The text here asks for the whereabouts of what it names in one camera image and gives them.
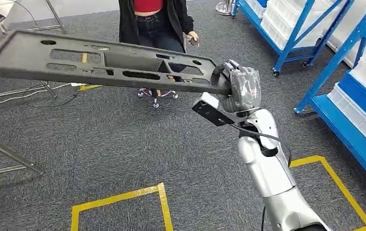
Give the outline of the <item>person's left hand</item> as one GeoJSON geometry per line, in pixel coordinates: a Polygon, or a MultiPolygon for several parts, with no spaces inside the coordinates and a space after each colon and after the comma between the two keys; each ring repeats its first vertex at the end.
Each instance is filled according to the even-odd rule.
{"type": "Polygon", "coordinates": [[[195,31],[191,31],[187,34],[187,39],[192,46],[199,47],[199,36],[195,31]]]}

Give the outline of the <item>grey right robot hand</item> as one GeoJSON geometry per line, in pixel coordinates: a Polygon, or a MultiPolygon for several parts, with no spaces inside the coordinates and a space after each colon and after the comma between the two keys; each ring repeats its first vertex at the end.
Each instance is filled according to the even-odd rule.
{"type": "Polygon", "coordinates": [[[236,61],[229,59],[214,68],[212,84],[218,82],[224,70],[228,72],[231,93],[217,95],[222,108],[228,113],[259,109],[261,107],[259,71],[251,67],[241,66],[236,61]]]}

